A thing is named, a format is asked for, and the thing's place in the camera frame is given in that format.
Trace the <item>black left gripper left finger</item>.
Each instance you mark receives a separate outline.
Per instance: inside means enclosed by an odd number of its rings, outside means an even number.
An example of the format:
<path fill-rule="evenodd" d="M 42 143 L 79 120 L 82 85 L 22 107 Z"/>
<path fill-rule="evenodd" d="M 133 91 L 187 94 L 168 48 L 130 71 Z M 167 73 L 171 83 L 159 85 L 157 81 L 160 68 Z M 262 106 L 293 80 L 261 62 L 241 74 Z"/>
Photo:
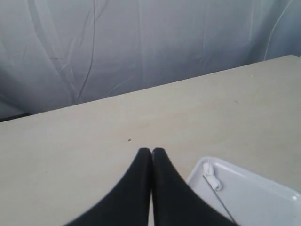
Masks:
<path fill-rule="evenodd" d="M 146 226 L 149 220 L 152 156 L 140 148 L 120 181 L 68 226 Z"/>

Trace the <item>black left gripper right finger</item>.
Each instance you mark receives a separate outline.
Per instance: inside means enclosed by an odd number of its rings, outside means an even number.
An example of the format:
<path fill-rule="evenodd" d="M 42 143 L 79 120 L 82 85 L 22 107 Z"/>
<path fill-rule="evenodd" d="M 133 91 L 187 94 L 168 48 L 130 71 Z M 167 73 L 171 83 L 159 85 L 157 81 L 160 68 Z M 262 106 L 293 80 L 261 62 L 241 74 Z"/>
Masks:
<path fill-rule="evenodd" d="M 235 226 L 184 181 L 163 148 L 152 151 L 152 202 L 156 226 Z"/>

